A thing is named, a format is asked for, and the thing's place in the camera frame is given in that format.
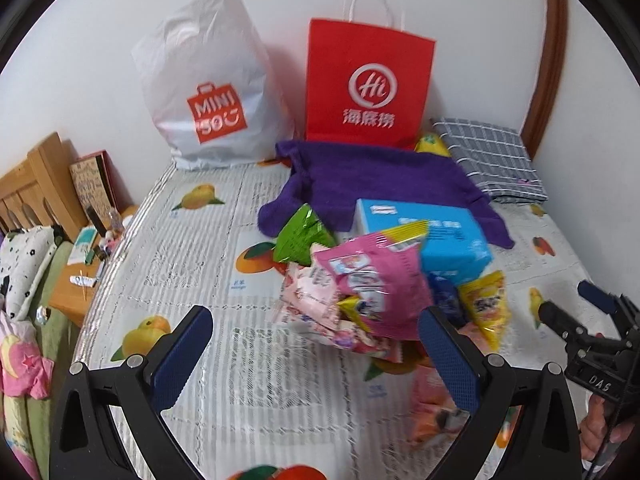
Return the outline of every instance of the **pillow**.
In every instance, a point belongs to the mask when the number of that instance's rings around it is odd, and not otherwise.
[[[433,119],[433,128],[466,175],[496,202],[547,199],[516,130],[463,119]]]
[[[56,252],[51,227],[11,233],[0,247],[0,283],[6,285],[4,309],[13,321],[26,319],[38,284]]]

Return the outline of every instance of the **purple towel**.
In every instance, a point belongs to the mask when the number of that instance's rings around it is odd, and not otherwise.
[[[487,241],[513,247],[507,227],[465,172],[451,158],[394,148],[285,140],[278,157],[291,159],[291,176],[279,197],[258,213],[258,227],[276,237],[304,203],[331,231],[348,232],[356,200],[396,200],[465,207]]]

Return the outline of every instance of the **wooden nightstand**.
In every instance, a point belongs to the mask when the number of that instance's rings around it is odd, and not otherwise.
[[[122,217],[133,215],[138,210],[138,206],[127,207],[122,214]],[[82,293],[82,287],[74,285],[69,281],[71,276],[80,276],[80,272],[89,278],[94,278],[98,267],[100,266],[100,260],[94,258],[94,262],[90,266],[85,264],[68,265],[60,273],[60,277],[56,282],[56,286],[49,298],[49,306],[59,310],[67,316],[73,323],[82,326],[84,323],[84,316],[89,310],[91,300],[94,298],[95,291],[98,285],[93,288],[86,288],[86,299]]]

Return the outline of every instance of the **fruit-print mattress cover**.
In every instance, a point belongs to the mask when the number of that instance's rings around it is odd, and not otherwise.
[[[108,266],[76,359],[89,368],[119,365],[174,328],[192,305],[204,305],[214,319],[212,339],[162,416],[205,478],[303,463],[330,480],[424,480],[447,445],[409,448],[412,375],[364,382],[366,356],[309,343],[271,322],[283,269],[271,259],[273,240],[258,231],[257,215],[288,175],[279,164],[168,168]],[[606,316],[578,297],[587,273],[542,207],[494,207],[516,241],[512,250],[492,246],[494,262],[485,271],[506,276],[513,316],[500,353],[510,364],[566,365],[562,342],[531,312],[540,298],[593,333],[614,335]],[[581,418],[586,391],[570,389]],[[136,471],[152,478],[119,408],[114,418]],[[492,475],[501,452],[494,446],[479,478]]]

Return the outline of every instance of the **plaid pillow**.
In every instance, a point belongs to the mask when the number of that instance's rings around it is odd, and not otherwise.
[[[548,197],[516,130],[463,119],[433,119],[452,158],[496,202],[544,202]]]

